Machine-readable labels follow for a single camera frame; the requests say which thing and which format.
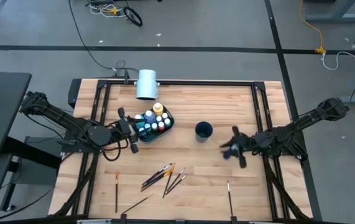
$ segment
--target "white cup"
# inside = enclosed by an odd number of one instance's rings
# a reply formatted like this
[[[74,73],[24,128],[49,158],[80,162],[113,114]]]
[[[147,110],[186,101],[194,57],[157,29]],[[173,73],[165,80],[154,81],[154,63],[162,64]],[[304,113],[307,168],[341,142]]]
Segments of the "white cup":
[[[153,70],[142,69],[139,71],[139,79],[134,82],[137,86],[136,98],[139,100],[156,100],[158,98],[157,73]]]

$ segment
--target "white cable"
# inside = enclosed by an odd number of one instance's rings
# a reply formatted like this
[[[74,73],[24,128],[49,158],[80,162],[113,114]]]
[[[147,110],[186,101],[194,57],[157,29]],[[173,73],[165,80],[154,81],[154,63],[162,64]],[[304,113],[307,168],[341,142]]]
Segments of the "white cable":
[[[126,17],[126,15],[123,15],[123,16],[107,16],[106,14],[104,14],[104,10],[112,10],[114,8],[116,8],[117,12],[123,10],[123,9],[118,9],[118,7],[114,6],[113,4],[107,4],[107,5],[104,5],[104,6],[101,6],[101,7],[97,7],[97,6],[92,6],[91,4],[89,4],[90,6],[90,13],[92,13],[93,15],[103,15],[105,18],[117,18],[117,17]]]
[[[328,69],[328,70],[336,70],[336,69],[338,69],[338,67],[339,67],[339,60],[338,60],[338,58],[339,58],[339,55],[340,55],[340,54],[348,54],[348,55],[352,56],[353,58],[355,58],[355,56],[352,55],[352,54],[349,53],[349,52],[344,52],[344,51],[338,52],[338,54],[336,55],[336,68],[329,68],[328,66],[325,65],[325,53],[323,53],[323,54],[322,54],[321,61],[322,61],[322,64],[324,65],[324,67],[325,67],[326,69]]]

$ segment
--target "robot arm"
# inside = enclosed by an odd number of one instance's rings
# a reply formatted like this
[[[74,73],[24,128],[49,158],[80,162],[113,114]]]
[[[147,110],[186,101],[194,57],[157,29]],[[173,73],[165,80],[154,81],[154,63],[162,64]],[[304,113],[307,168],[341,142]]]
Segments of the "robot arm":
[[[20,112],[24,113],[26,116],[41,115],[51,119],[53,122],[70,131],[77,141],[89,147],[102,148],[109,144],[128,139],[133,153],[139,151],[135,144],[138,140],[138,134],[131,135],[129,125],[145,121],[142,119],[132,119],[130,117],[126,118],[123,108],[119,108],[118,115],[120,119],[108,126],[103,126],[97,121],[74,118],[60,108],[51,105],[47,101],[47,97],[44,93],[32,93],[30,91],[21,103]]]
[[[251,151],[253,155],[261,153],[267,156],[289,153],[299,157],[301,161],[305,161],[308,157],[307,153],[299,144],[295,143],[295,133],[322,120],[337,121],[345,117],[347,111],[349,111],[349,108],[344,106],[339,99],[330,98],[320,103],[317,108],[303,114],[296,121],[256,133],[251,138],[244,133],[240,133],[238,128],[234,126],[234,136],[220,147],[229,147],[228,150],[223,151],[224,158],[237,157],[241,168],[246,166],[243,156],[246,151]]]

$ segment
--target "gray floor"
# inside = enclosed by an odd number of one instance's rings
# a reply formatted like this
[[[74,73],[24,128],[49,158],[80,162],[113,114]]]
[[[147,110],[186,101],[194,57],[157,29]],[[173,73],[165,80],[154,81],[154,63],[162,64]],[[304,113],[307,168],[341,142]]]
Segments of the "gray floor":
[[[84,0],[71,1],[87,45],[275,47],[263,1],[131,1],[131,7],[144,20],[141,28],[125,19],[92,15],[84,7]],[[318,47],[318,34],[298,17],[299,1],[271,2],[283,48]],[[333,10],[341,2],[306,3],[305,12]],[[355,24],[316,26],[324,34],[326,49],[352,49]],[[67,1],[8,0],[0,14],[0,45],[81,44]],[[276,54],[93,52],[93,55],[108,66],[124,59],[129,67],[156,70],[159,78],[282,81]],[[285,59],[299,113],[326,98],[349,95],[355,87],[355,60],[349,56],[339,58],[340,68],[336,71],[325,69],[319,55],[285,55]],[[326,63],[335,66],[335,57],[327,56]],[[45,92],[54,105],[65,109],[69,108],[67,93],[72,78],[112,75],[97,66],[87,52],[79,51],[0,51],[0,71],[31,73],[29,90]],[[322,216],[331,222],[355,223],[355,106],[350,107],[351,111],[341,121],[319,123],[305,131]],[[53,133],[18,115],[10,135],[23,140],[26,135],[49,137]],[[50,188],[18,187],[12,202],[21,207]],[[9,219],[43,217],[50,199],[51,195]]]

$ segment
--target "wooden tabletop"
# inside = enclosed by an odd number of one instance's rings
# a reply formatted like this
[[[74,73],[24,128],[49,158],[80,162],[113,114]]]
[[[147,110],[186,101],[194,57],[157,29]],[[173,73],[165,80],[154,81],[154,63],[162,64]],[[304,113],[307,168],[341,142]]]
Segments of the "wooden tabletop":
[[[74,116],[90,118],[97,80],[82,80]],[[265,82],[274,126],[290,122],[284,92],[280,82]],[[100,104],[104,99],[101,94]],[[230,220],[227,181],[231,185],[234,214],[238,220],[271,220],[267,186],[261,156],[247,153],[247,167],[240,169],[233,158],[224,160],[219,145],[231,139],[231,127],[253,135],[257,131],[251,89],[246,86],[178,86],[161,85],[158,102],[165,105],[175,118],[168,133],[150,144],[138,142],[139,152],[122,150],[120,158],[108,162],[99,158],[90,218],[119,218],[120,213],[143,198],[151,198],[127,213],[134,219],[163,220]],[[266,129],[261,97],[262,120]],[[106,113],[106,124],[118,118],[117,109],[126,115],[141,114],[154,102],[136,99],[134,85],[112,85]],[[195,140],[195,125],[207,121],[213,135],[204,143]],[[116,151],[109,152],[114,157]],[[56,212],[74,190],[81,164],[81,154],[69,157],[60,167],[49,214]],[[188,176],[165,198],[162,198],[167,178],[140,192],[141,184],[163,166],[175,162],[172,180],[185,167]],[[285,188],[301,210],[311,217],[311,208],[302,168],[292,156],[280,158]],[[118,213],[115,213],[115,172],[119,172]],[[83,211],[81,198],[80,211]],[[279,216],[282,216],[279,195],[276,194]]]

